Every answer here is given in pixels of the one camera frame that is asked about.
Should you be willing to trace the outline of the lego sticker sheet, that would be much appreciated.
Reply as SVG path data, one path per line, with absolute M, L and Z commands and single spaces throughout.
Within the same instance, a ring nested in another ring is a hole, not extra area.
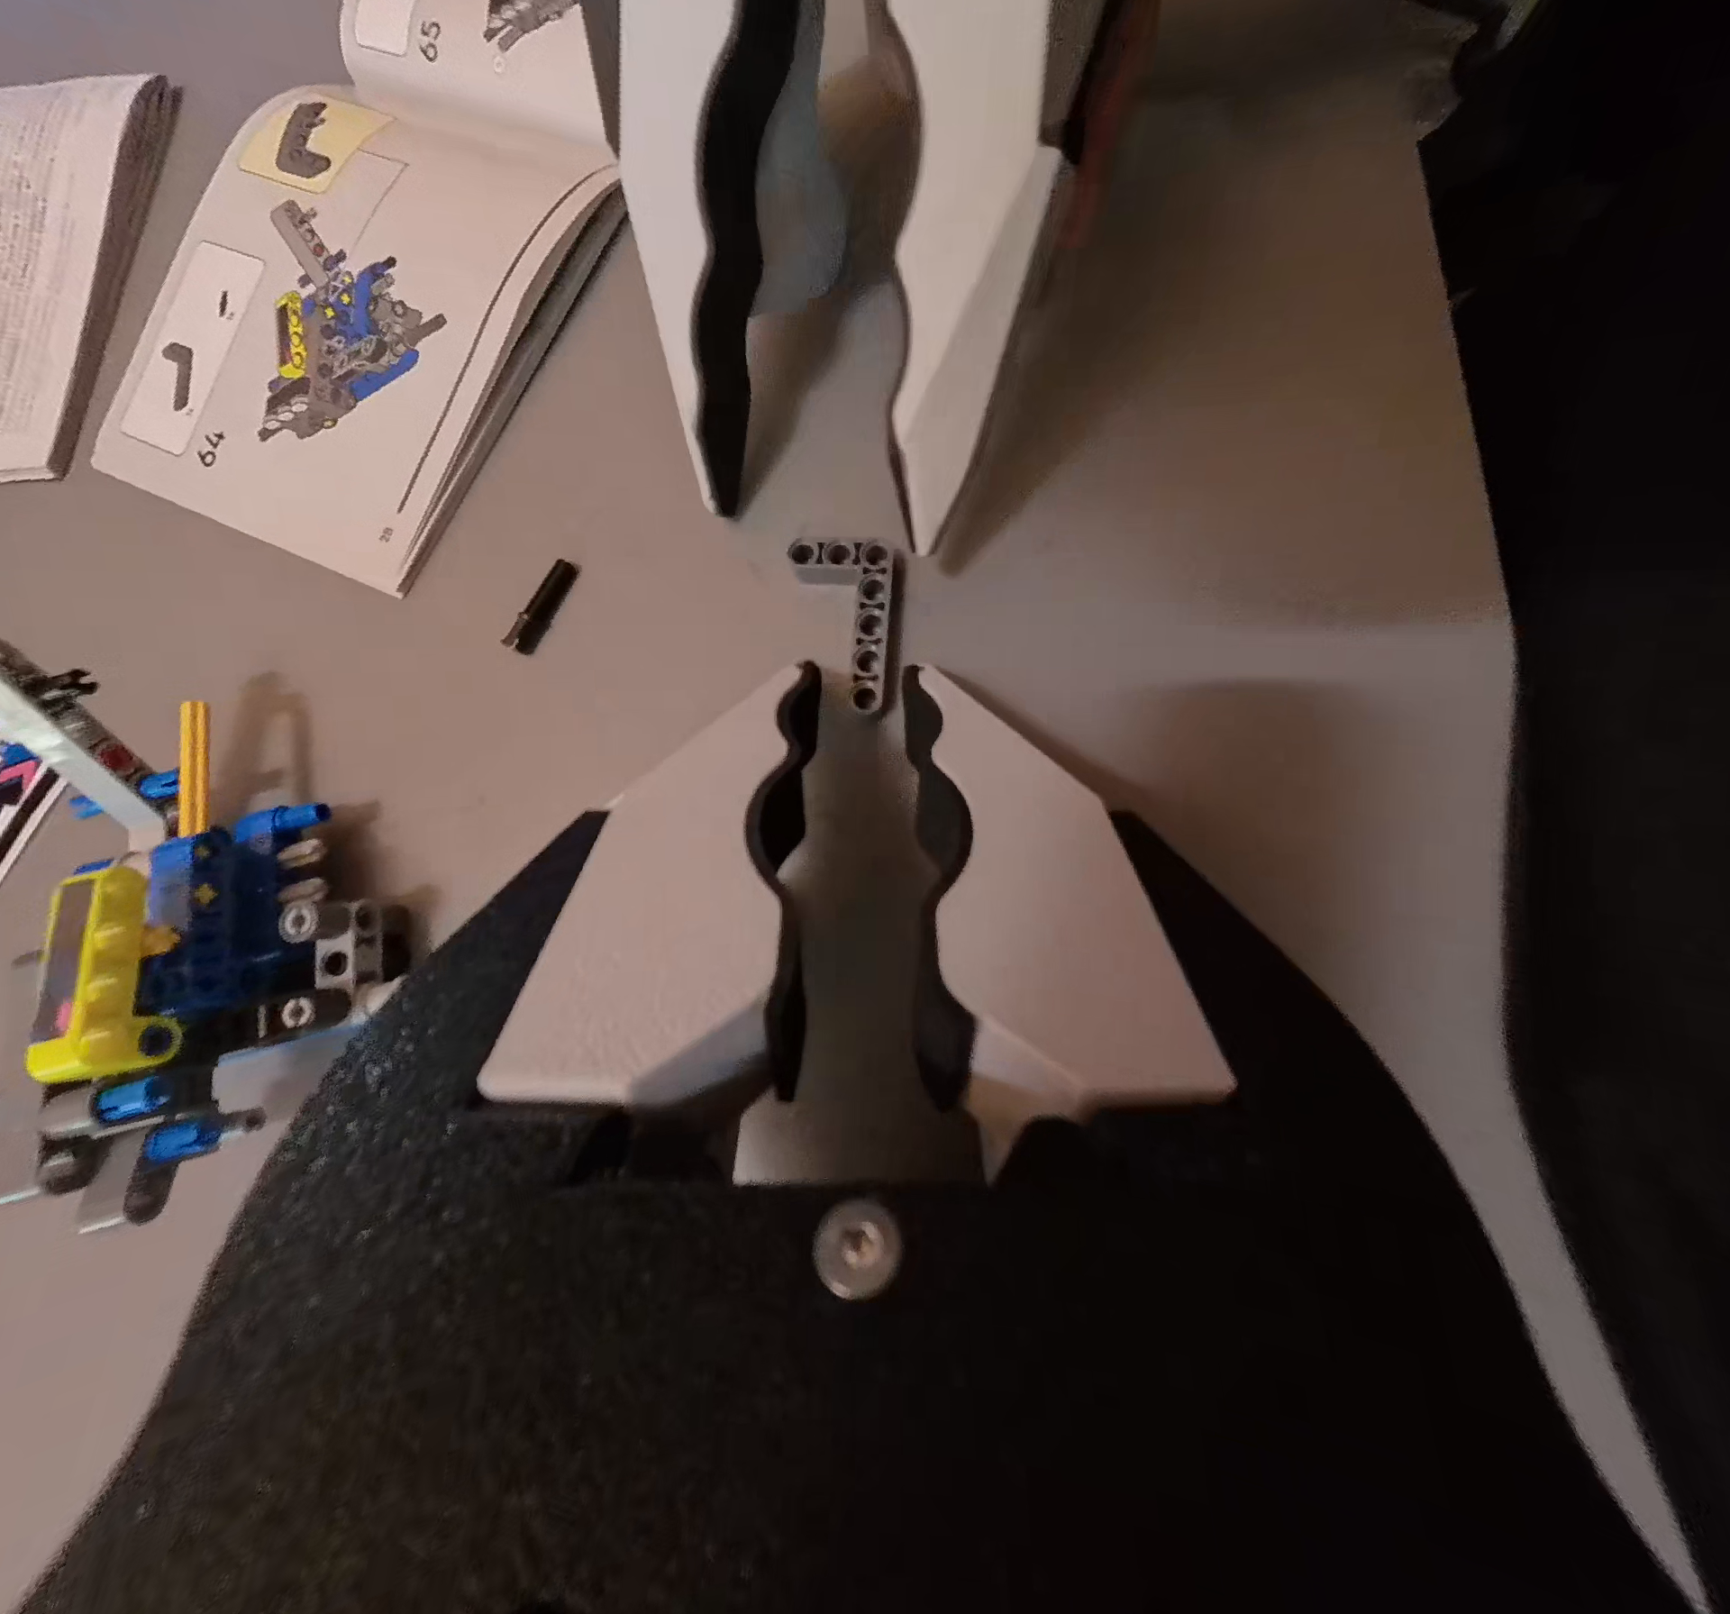
M 63 774 L 19 738 L 3 738 L 3 864 L 10 878 L 36 830 L 63 796 Z

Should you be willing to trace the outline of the partly built blue lego model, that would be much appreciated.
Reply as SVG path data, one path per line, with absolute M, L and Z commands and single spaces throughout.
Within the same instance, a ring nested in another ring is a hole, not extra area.
M 53 809 L 124 827 L 124 851 L 53 883 L 30 1019 L 3 1042 L 36 1092 L 3 1119 L 3 1204 L 74 1198 L 79 1236 L 154 1222 L 185 1166 L 268 1123 L 220 1102 L 220 1063 L 350 1033 L 411 967 L 408 910 L 326 878 L 330 805 L 220 822 L 211 705 L 180 704 L 177 762 L 157 771 L 96 690 L 3 643 L 3 738 L 63 774 Z

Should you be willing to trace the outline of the open instruction booklet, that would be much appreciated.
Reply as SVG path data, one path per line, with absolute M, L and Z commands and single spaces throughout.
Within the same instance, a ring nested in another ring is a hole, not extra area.
M 93 466 L 405 594 L 625 223 L 583 0 L 345 0 L 220 159 Z

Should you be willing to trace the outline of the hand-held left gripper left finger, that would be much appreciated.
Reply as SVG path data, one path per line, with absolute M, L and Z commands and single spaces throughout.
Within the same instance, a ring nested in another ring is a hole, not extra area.
M 790 1102 L 808 988 L 784 864 L 808 830 L 825 678 L 766 678 L 609 809 L 476 1071 L 494 1105 L 742 1112 Z

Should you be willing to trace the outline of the person's dark clothing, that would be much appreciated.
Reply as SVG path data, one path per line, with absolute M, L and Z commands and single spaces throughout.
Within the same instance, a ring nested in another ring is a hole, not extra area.
M 1511 1081 L 1726 1609 L 1726 0 L 1481 15 L 1455 79 L 1422 159 L 1519 651 Z

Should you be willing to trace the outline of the dark grey L-shaped lego beam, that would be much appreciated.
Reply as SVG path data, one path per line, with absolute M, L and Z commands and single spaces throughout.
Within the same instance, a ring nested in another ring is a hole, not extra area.
M 881 716 L 893 678 L 897 546 L 883 536 L 801 535 L 790 540 L 790 568 L 801 585 L 829 585 L 850 594 L 850 708 L 855 716 Z

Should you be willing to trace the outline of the folded paper leaflet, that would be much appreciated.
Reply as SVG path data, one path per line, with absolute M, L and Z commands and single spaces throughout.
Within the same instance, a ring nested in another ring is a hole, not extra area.
M 3 484 L 78 454 L 177 106 L 162 74 L 3 89 Z

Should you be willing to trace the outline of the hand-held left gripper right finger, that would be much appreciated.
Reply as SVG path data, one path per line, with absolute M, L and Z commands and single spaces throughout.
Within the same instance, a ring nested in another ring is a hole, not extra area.
M 902 671 L 920 906 L 914 1042 L 983 1166 L 1041 1119 L 1221 1105 L 1213 1033 L 1106 803 L 934 664 Z

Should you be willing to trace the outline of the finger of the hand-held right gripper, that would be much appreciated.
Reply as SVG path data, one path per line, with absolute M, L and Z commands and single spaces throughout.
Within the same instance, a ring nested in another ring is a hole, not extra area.
M 916 106 L 916 176 L 893 245 L 905 341 L 890 434 L 914 551 L 934 558 L 1135 0 L 879 5 Z
M 619 0 L 619 178 L 704 501 L 742 509 L 756 176 L 801 0 Z

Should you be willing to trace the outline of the black lego pin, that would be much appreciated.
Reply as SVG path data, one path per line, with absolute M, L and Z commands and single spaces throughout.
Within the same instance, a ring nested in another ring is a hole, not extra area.
M 538 651 L 550 625 L 558 619 L 565 599 L 574 594 L 576 580 L 579 580 L 579 565 L 574 561 L 554 561 L 546 574 L 538 580 L 530 599 L 512 617 L 502 637 L 502 650 L 520 654 Z

